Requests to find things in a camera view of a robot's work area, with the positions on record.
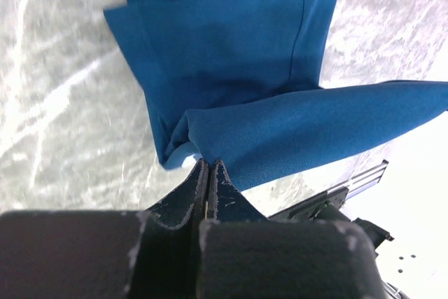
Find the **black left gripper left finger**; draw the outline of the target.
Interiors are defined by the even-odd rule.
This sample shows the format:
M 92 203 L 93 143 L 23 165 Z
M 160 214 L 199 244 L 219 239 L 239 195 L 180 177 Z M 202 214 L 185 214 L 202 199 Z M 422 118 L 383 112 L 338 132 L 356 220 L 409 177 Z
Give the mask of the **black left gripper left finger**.
M 209 165 L 146 210 L 1 215 L 2 298 L 194 298 Z

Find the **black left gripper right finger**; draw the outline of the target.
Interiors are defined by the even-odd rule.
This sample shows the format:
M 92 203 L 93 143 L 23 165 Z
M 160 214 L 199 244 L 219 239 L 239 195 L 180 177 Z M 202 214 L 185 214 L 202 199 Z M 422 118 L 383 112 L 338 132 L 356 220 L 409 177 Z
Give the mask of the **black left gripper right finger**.
M 383 298 L 374 246 L 356 223 L 271 221 L 213 164 L 198 228 L 198 298 Z

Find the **navy blue t shirt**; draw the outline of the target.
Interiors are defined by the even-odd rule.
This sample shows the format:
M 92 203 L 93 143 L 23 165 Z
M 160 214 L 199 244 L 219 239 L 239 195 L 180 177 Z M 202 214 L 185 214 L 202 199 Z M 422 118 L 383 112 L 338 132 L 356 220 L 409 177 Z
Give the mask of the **navy blue t shirt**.
M 104 16 L 144 91 L 158 160 L 222 160 L 246 190 L 386 143 L 447 109 L 447 84 L 323 89 L 336 0 L 127 0 Z

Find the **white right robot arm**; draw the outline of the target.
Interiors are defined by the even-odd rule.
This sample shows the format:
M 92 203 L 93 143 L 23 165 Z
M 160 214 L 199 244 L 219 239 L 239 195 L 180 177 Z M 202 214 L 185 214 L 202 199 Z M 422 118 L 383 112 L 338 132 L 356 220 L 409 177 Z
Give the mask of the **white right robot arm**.
M 408 298 L 447 297 L 447 227 L 440 221 L 365 216 L 390 232 L 377 249 L 382 279 Z

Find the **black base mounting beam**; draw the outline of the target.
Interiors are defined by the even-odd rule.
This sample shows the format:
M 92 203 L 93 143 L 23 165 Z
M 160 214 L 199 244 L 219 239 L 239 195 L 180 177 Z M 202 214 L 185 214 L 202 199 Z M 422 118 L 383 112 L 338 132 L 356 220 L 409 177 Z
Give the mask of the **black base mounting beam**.
M 348 194 L 347 187 L 325 190 L 269 216 L 268 219 L 271 221 L 315 221 L 321 219 L 348 221 L 348 218 L 340 211 Z

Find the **aluminium extrusion rail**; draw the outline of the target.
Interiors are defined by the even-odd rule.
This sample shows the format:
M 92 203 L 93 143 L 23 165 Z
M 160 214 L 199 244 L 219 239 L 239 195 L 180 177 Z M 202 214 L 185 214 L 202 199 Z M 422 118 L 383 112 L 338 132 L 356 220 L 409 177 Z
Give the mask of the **aluminium extrusion rail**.
M 347 193 L 346 199 L 348 200 L 368 188 L 371 188 L 375 184 L 378 184 L 381 181 L 388 164 L 389 162 L 387 160 L 383 160 L 380 164 L 354 175 L 348 180 L 343 181 L 332 188 L 327 189 L 327 192 L 332 193 L 340 188 L 347 188 L 349 192 Z

